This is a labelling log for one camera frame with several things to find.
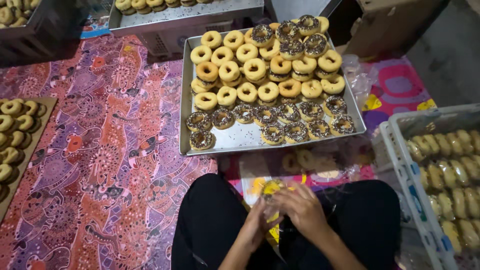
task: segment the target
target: black pants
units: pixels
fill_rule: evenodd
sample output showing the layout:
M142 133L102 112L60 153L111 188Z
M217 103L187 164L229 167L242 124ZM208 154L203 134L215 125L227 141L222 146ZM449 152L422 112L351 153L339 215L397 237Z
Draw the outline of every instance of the black pants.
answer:
M388 270L400 234L396 193L384 182L360 181L317 193L329 225L370 270ZM235 241L247 211L231 186L216 174L199 177L180 206L171 266L217 269ZM286 218L280 224L279 249L285 262L265 241L252 254L248 269L331 269L326 257Z

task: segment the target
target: person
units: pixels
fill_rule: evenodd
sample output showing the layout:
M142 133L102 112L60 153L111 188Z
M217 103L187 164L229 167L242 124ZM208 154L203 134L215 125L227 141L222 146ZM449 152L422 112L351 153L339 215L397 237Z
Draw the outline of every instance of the person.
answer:
M199 177L180 206L172 269L394 268L400 205L386 183L365 180L319 194L303 184L294 187L276 192L268 203L260 197L248 213L219 175ZM267 223L267 205L285 216ZM281 258L265 240L278 223Z

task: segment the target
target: plastic bag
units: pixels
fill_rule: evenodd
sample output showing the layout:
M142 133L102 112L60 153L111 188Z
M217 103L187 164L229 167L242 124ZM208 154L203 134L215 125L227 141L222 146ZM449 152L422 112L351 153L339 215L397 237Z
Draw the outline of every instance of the plastic bag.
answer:
M378 80L378 70L373 66L361 65L359 57L354 54L342 55L342 69L352 88L357 106L362 108L367 101L372 85Z

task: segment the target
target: stacked donuts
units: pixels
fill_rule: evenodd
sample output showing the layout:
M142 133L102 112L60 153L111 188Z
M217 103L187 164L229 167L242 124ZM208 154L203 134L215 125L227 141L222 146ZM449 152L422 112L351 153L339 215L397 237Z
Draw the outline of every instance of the stacked donuts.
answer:
M195 136L192 148L211 147L198 142L205 132L201 138L195 132L225 129L235 119L259 125L270 145L354 133L340 95L342 57L329 49L324 35L328 24L327 18L304 15L298 22L257 25L245 34L234 30L223 39L217 31L206 32L190 54L196 65L191 82L196 113L187 120ZM196 125L200 113L205 122Z
M405 142L455 252L480 248L480 133L457 130Z
M0 201L8 195L7 185L18 178L16 165L24 160L23 150L32 143L31 133L42 126L45 113L45 105L31 100L0 99Z
M41 0L0 0L0 28L27 24Z
M212 1L213 0L115 0L115 7L117 7L123 15L132 15L137 12L139 14L149 14L152 11L164 11L167 7L191 7L197 2L208 4Z

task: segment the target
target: wooden board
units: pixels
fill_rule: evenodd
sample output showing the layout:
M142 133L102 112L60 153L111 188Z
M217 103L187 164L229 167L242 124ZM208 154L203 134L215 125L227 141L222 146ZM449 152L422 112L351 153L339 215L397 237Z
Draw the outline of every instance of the wooden board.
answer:
M10 202L13 199L13 195L17 191L18 184L20 183L20 179L23 177L25 169L28 166L28 163L30 162L30 158L33 155L33 152L35 151L36 145L38 144L40 137L43 134L43 131L45 130L45 127L47 126L47 122L50 118L50 115L52 114L53 108L55 107L55 104L57 104L58 98L27 98L27 100L33 100L38 103L42 103L47 107L47 113L45 113L44 116L40 117L42 120L42 127L40 127L35 133L32 133L32 143L24 149L25 153L25 159L24 161L17 166L18 170L20 171L20 174L18 175L18 178L11 184L8 185L10 188L10 192L8 196L0 203L0 223L3 220L3 217L5 217L5 214L7 213L8 206L10 205Z

